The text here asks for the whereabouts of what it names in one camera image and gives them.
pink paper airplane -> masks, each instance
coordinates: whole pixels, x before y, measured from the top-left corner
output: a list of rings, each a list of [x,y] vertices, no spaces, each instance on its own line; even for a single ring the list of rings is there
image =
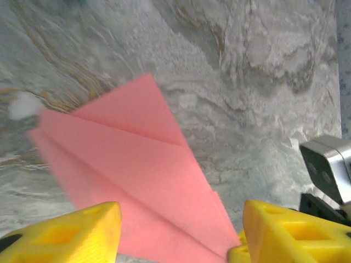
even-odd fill
[[[120,203],[119,253],[224,263],[240,245],[152,75],[69,115],[44,109],[29,136],[77,209]]]

silver metal part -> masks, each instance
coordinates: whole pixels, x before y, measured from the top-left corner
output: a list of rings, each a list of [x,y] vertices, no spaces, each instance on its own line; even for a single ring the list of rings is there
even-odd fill
[[[351,141],[323,135],[300,151],[314,185],[338,204],[351,204]]]

paper airplane wing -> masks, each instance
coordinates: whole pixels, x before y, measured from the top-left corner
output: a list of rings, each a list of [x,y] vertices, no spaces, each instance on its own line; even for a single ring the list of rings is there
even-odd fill
[[[138,101],[139,96],[135,90],[131,90],[134,96],[130,98],[128,98],[129,93],[126,92],[125,88],[117,90],[116,93],[118,92],[124,92],[124,96],[118,100],[112,100],[115,105],[123,101],[122,108],[133,108],[137,103],[135,97]],[[159,95],[158,97],[153,96],[153,98],[158,98],[153,103],[157,104],[160,99],[164,101],[162,94],[159,93]],[[88,185],[90,189],[87,190],[94,194],[92,200],[87,200],[85,203],[81,202],[78,197],[83,195],[84,189],[79,188],[79,182],[82,178],[70,179],[71,187],[67,187],[66,184],[66,190],[71,191],[71,197],[76,197],[72,200],[76,200],[76,203],[80,205],[91,205],[90,201],[94,202],[98,195],[104,195],[103,192],[94,190],[95,187],[101,189],[97,186],[102,184],[103,178],[108,182],[105,182],[106,189],[108,186],[114,185],[116,192],[129,196],[149,213],[155,213],[154,216],[158,216],[161,221],[172,225],[178,231],[182,231],[183,234],[187,234],[208,250],[224,258],[227,250],[238,245],[239,240],[230,225],[228,215],[224,213],[220,199],[216,193],[211,191],[208,184],[203,183],[206,180],[203,179],[195,158],[192,155],[189,156],[189,148],[185,139],[182,139],[184,137],[173,132],[173,136],[169,138],[146,124],[141,125],[142,128],[139,129],[138,122],[139,124],[152,123],[149,119],[155,119],[154,115],[150,113],[148,115],[147,108],[140,108],[139,111],[133,111],[133,114],[121,110],[122,113],[118,115],[118,111],[114,110],[115,105],[105,102],[101,105],[109,105],[108,108],[105,107],[105,112],[109,111],[110,113],[109,117],[106,117],[107,114],[103,114],[104,111],[97,114],[96,109],[93,114],[91,109],[94,108],[94,103],[96,106],[99,100],[103,101],[106,98],[109,96],[82,107],[81,113],[78,110],[72,116],[44,110],[39,129],[31,133],[31,137],[37,144],[40,144],[40,138],[46,138],[47,142],[42,140],[40,148],[49,144],[53,148],[56,145],[57,148],[64,151],[62,154],[68,156],[67,160],[75,159],[83,167],[86,166],[97,174],[96,176],[87,175],[87,181],[90,182]],[[119,123],[112,121],[113,116],[117,121],[119,120]],[[171,133],[176,128],[180,130],[177,125],[168,124],[165,126],[165,128],[160,128],[164,133]],[[44,155],[46,160],[50,159],[49,152],[47,149],[47,154]],[[54,159],[49,161],[51,166],[55,162]],[[56,166],[54,173],[58,177],[62,176],[59,166],[54,166]],[[79,191],[73,193],[75,186]]]

marble veining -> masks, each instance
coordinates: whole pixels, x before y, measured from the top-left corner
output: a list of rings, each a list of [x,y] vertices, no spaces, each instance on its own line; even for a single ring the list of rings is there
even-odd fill
[[[320,195],[298,144],[341,136],[334,1],[0,0],[0,23],[0,235],[73,210],[25,136],[38,109],[146,72],[238,231],[246,199]]]

table surface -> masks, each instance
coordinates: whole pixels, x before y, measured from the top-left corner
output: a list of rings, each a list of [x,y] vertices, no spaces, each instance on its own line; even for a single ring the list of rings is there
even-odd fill
[[[70,112],[146,72],[238,231],[246,199],[296,208],[301,191],[316,193],[299,142],[341,135],[334,9],[0,0],[0,236],[73,211],[25,135],[40,107]]]

